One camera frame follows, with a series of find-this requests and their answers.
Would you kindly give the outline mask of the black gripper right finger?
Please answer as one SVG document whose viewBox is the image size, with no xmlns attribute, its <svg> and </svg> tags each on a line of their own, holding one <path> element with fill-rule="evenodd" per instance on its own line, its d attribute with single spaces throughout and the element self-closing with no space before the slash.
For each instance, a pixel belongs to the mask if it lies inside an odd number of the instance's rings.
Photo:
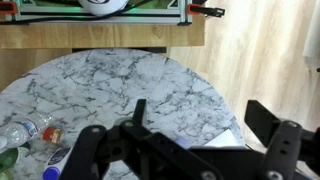
<svg viewBox="0 0 320 180">
<path fill-rule="evenodd" d="M 296 172 L 298 161 L 320 175 L 320 128 L 276 117 L 257 100 L 249 100 L 244 121 L 264 147 L 259 176 L 262 180 L 307 180 Z"/>
</svg>

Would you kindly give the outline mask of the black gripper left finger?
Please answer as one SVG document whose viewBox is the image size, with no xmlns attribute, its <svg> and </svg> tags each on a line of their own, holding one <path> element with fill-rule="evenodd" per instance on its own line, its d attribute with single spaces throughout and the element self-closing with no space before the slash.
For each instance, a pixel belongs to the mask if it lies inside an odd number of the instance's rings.
<svg viewBox="0 0 320 180">
<path fill-rule="evenodd" d="M 111 129 L 84 128 L 59 180 L 102 180 L 115 161 L 123 161 L 140 180 L 223 180 L 207 161 L 143 127 L 146 111 L 147 101 L 140 99 L 133 116 Z"/>
</svg>

